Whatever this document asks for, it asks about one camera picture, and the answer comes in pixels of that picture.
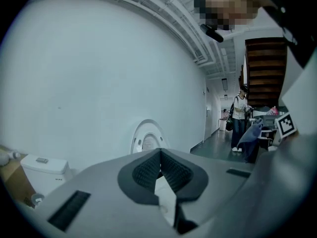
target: gray floor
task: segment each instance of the gray floor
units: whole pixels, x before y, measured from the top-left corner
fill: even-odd
[[[231,150],[232,131],[216,131],[191,153],[211,159],[244,162],[243,154]]]

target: person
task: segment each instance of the person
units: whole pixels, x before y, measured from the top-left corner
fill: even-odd
[[[221,113],[221,119],[227,120],[228,119],[228,110],[224,109]]]
[[[200,18],[212,29],[231,30],[254,19],[260,7],[282,28],[286,44],[301,67],[317,46],[312,27],[315,0],[194,0]]]
[[[244,85],[241,87],[240,94],[234,98],[234,109],[232,115],[233,131],[231,139],[231,148],[233,152],[242,152],[242,148],[237,149],[237,145],[244,134],[245,128],[245,111],[248,106],[247,102],[248,88]]]

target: cardboard box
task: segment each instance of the cardboard box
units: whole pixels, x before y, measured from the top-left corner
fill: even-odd
[[[10,160],[7,165],[0,167],[0,176],[12,199],[34,207],[31,196],[35,194],[35,191],[20,165],[20,160],[24,157],[25,155],[21,155],[20,159]]]

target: toilet tank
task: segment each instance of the toilet tank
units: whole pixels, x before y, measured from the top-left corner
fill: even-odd
[[[21,166],[34,190],[44,196],[72,178],[66,160],[29,154],[21,160]]]

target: jeans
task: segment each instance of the jeans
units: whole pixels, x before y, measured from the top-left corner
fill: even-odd
[[[237,147],[241,137],[244,134],[245,120],[238,120],[233,118],[233,132],[231,140],[231,148]]]

